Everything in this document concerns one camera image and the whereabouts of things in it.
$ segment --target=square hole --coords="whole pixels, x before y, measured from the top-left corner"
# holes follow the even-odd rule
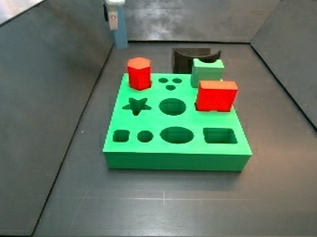
[[[237,143],[234,131],[231,129],[205,128],[206,143]]]
[[[116,130],[114,132],[114,137],[112,137],[114,142],[126,143],[128,141],[128,135],[130,135],[128,130]]]

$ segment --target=gray surface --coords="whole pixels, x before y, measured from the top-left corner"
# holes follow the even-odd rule
[[[43,0],[1,0],[0,2],[0,25],[24,13]]]
[[[254,155],[242,173],[108,170],[102,148],[126,61],[170,72],[173,47],[223,50]],[[249,45],[130,44],[112,51],[36,236],[317,235],[317,134]]]
[[[251,45],[317,128],[317,1],[285,0]]]
[[[127,0],[127,39],[250,43],[278,1]]]
[[[33,231],[110,48],[102,1],[47,1],[0,28],[0,234]]]

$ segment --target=hole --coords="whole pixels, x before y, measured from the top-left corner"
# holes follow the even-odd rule
[[[159,81],[161,83],[166,83],[169,80],[167,80],[166,78],[159,78],[158,81]]]
[[[128,135],[130,135],[128,130],[116,130],[114,132],[114,137],[112,137],[114,142],[126,143],[128,141]]]
[[[142,143],[149,143],[154,139],[154,134],[151,131],[140,131],[138,134],[138,139]]]
[[[169,98],[159,103],[159,109],[166,115],[181,115],[186,110],[186,104],[183,101]]]
[[[181,83],[182,80],[179,78],[174,78],[174,83]]]
[[[136,100],[128,98],[128,105],[123,106],[123,109],[131,109],[134,116],[138,116],[143,110],[151,110],[151,107],[146,104],[147,98]]]
[[[167,143],[189,143],[193,140],[193,132],[182,127],[170,127],[161,132],[161,138]]]
[[[175,89],[175,86],[174,86],[174,85],[167,85],[167,86],[166,86],[166,89],[167,89],[169,91],[173,91],[173,90]]]
[[[234,131],[231,129],[203,129],[206,143],[237,143]]]

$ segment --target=red block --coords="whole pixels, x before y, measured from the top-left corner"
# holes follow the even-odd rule
[[[151,60],[143,57],[127,61],[130,87],[140,91],[151,87]]]
[[[238,86],[234,81],[199,81],[195,109],[229,112]]]

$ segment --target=small circular hole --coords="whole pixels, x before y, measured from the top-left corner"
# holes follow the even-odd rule
[[[174,78],[174,83],[181,83],[182,80],[179,78]]]
[[[169,80],[167,80],[166,78],[159,78],[158,81],[159,81],[161,83],[166,83]]]
[[[167,85],[167,86],[166,86],[166,89],[167,89],[169,91],[173,91],[173,90],[175,89],[175,86],[174,86],[174,85]]]
[[[142,143],[149,143],[154,139],[154,134],[151,131],[140,131],[138,134],[138,140]]]

